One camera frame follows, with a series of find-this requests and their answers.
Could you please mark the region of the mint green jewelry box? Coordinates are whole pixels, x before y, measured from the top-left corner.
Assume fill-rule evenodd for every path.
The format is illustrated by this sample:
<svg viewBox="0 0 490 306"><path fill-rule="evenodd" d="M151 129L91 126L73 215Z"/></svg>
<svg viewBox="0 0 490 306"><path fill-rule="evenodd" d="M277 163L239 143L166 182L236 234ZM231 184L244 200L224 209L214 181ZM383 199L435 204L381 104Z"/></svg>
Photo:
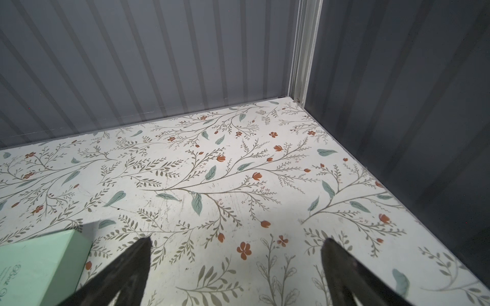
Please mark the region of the mint green jewelry box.
<svg viewBox="0 0 490 306"><path fill-rule="evenodd" d="M75 293L92 242L66 230L1 247L1 305L58 305Z"/></svg>

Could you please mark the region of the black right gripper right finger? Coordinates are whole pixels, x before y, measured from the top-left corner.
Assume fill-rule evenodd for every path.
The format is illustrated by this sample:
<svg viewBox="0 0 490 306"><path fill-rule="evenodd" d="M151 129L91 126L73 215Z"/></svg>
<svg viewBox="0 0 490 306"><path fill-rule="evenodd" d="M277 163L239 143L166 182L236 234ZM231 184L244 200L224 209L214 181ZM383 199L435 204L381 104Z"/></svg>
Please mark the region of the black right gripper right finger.
<svg viewBox="0 0 490 306"><path fill-rule="evenodd" d="M321 258L333 305L410 305L335 240L324 241Z"/></svg>

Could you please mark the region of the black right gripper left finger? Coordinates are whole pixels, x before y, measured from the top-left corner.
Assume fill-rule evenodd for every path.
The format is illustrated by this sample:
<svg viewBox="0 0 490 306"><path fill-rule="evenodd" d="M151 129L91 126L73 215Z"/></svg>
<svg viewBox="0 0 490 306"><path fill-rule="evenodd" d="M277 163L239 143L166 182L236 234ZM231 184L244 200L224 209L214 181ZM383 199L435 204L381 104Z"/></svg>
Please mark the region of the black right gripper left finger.
<svg viewBox="0 0 490 306"><path fill-rule="evenodd" d="M151 266L149 237L140 238L61 305L140 305Z"/></svg>

